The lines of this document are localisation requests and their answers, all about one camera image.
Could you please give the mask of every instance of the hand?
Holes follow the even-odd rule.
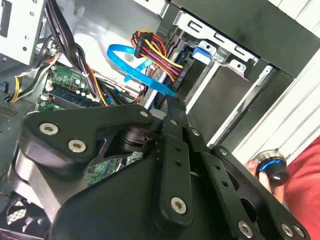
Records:
[[[256,177],[258,164],[259,162],[257,160],[250,160],[244,166],[254,177]],[[258,180],[271,193],[270,182],[267,174],[260,172]],[[273,196],[282,204],[284,202],[284,186],[275,187],[273,189]]]

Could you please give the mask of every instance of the black knob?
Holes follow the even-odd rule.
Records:
[[[256,176],[260,172],[266,173],[272,188],[284,185],[289,180],[285,158],[276,150],[260,153],[255,159],[259,160]]]

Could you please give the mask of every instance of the red shirt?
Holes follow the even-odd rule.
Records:
[[[284,186],[284,200],[311,240],[320,240],[320,137],[287,170],[291,177]]]

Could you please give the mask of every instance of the black fan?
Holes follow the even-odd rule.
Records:
[[[12,219],[14,215],[19,216],[21,210],[25,210],[24,215]],[[7,230],[39,238],[43,238],[50,227],[44,210],[15,192],[10,195],[6,206],[6,220]]]

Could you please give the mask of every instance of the person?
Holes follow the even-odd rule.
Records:
[[[256,175],[258,161],[251,160],[245,167]],[[320,136],[313,141],[291,164],[288,182],[273,191],[280,203],[286,203],[291,214],[305,227],[311,240],[320,239]],[[270,184],[264,172],[260,183],[269,191]]]

